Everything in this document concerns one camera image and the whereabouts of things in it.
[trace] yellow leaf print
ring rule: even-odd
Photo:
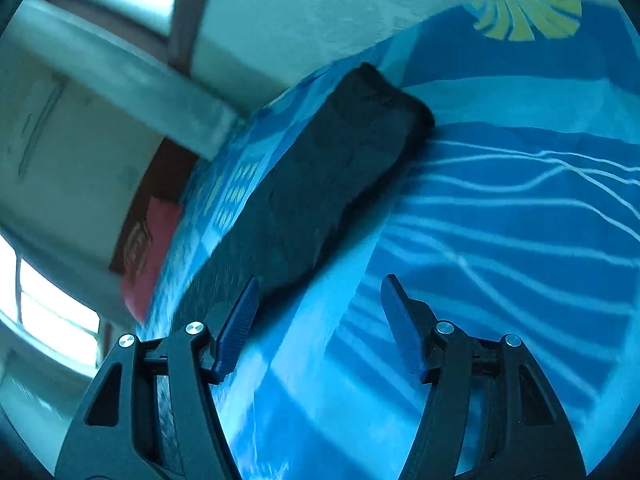
[[[501,41],[534,41],[532,28],[545,38],[570,38],[582,16],[580,0],[492,0],[472,6],[481,13],[474,28]]]

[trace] folded black fabric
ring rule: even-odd
[[[424,142],[434,120],[371,65],[349,72],[254,190],[236,223],[194,277],[173,329],[235,303],[251,275],[262,297],[308,276],[345,211]]]

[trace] round metal bolt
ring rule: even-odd
[[[194,321],[189,323],[185,330],[187,331],[187,334],[196,335],[204,330],[204,325],[199,321]]]
[[[507,345],[513,346],[514,348],[517,348],[522,344],[522,339],[520,339],[515,334],[507,334],[504,340],[507,343]]]
[[[129,348],[131,345],[133,345],[133,343],[135,343],[135,341],[135,336],[132,336],[131,334],[125,334],[119,339],[118,344],[123,348]]]
[[[441,334],[453,334],[453,325],[449,321],[441,321],[436,325],[436,330]]]

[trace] blue bedsheet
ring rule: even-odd
[[[307,77],[199,164],[141,338],[168,333],[248,195],[350,69],[370,62],[436,117],[396,187],[212,389],[245,480],[398,477],[428,387],[380,305],[390,272],[473,336],[519,334],[588,470],[600,461],[640,401],[639,45],[620,10],[590,2],[455,7]]]

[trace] pink pillow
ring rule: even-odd
[[[156,282],[178,227],[182,206],[151,197],[146,221],[138,222],[124,245],[122,296],[132,316],[146,318]]]

